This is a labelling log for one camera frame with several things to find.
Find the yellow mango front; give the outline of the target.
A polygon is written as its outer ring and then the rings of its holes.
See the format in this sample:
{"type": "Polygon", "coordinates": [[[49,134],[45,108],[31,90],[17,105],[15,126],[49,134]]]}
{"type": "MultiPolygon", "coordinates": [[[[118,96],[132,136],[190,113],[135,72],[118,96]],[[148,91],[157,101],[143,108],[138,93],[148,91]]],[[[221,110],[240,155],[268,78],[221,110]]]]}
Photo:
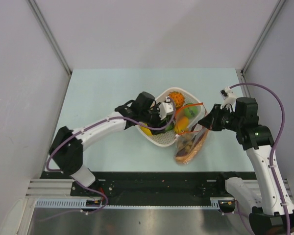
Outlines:
{"type": "Polygon", "coordinates": [[[140,129],[145,135],[152,136],[151,130],[148,129],[147,127],[148,127],[148,125],[146,123],[142,123],[142,126],[140,126],[140,129]]]}

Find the clear zip bag red zipper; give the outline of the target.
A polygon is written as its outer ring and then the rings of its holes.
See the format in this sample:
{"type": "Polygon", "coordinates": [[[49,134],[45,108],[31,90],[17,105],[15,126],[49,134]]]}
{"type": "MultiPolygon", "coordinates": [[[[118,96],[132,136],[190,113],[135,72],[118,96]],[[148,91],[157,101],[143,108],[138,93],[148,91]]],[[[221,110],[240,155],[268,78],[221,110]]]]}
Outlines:
{"type": "Polygon", "coordinates": [[[202,149],[209,130],[198,124],[207,115],[204,103],[187,103],[175,114],[175,161],[189,164],[202,149]]]}

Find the brown longan bunch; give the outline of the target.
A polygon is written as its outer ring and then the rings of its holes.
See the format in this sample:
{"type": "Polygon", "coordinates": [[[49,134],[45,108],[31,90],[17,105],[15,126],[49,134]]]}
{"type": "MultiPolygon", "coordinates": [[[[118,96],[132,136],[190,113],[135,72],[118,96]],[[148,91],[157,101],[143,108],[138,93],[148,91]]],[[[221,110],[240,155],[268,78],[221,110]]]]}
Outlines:
{"type": "Polygon", "coordinates": [[[177,150],[184,151],[186,153],[190,152],[194,144],[193,139],[181,138],[177,142],[177,150]]]}

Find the dark green avocado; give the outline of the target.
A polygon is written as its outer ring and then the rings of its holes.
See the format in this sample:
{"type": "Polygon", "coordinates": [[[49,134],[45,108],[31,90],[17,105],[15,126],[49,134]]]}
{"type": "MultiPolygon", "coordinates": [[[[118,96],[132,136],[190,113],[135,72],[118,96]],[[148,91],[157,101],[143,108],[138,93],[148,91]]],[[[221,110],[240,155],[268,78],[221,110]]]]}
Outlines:
{"type": "Polygon", "coordinates": [[[173,129],[174,129],[174,126],[175,126],[175,124],[174,124],[174,123],[171,123],[170,125],[168,125],[168,126],[166,127],[165,131],[167,132],[167,131],[171,131],[171,130],[173,130],[173,129]]]}

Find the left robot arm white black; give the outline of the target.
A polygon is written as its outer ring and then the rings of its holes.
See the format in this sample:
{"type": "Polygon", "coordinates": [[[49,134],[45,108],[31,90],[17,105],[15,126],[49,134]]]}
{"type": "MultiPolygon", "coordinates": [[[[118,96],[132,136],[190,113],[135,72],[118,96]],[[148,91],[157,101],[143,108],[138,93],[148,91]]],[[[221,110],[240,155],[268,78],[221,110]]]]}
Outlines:
{"type": "Polygon", "coordinates": [[[118,106],[93,124],[77,129],[61,127],[51,144],[47,161],[54,160],[60,172],[70,176],[81,185],[84,193],[92,196],[98,191],[98,183],[83,163],[83,152],[102,138],[135,125],[160,133],[173,122],[175,113],[176,104],[171,97],[157,102],[153,95],[141,92],[135,100],[118,106]]]}

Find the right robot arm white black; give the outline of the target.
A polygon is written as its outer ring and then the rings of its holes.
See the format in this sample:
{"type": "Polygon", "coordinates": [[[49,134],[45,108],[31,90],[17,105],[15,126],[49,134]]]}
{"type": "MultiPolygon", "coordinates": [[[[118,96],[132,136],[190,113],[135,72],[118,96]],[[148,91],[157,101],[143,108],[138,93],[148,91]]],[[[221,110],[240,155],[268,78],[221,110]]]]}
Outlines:
{"type": "Polygon", "coordinates": [[[290,235],[294,232],[294,204],[285,188],[275,159],[274,140],[268,127],[259,124],[258,104],[254,98],[236,99],[235,109],[229,104],[215,104],[208,115],[198,121],[210,131],[231,130],[236,133],[252,163],[260,194],[246,186],[234,172],[217,182],[221,196],[232,195],[237,206],[248,214],[256,235],[290,235]]]}

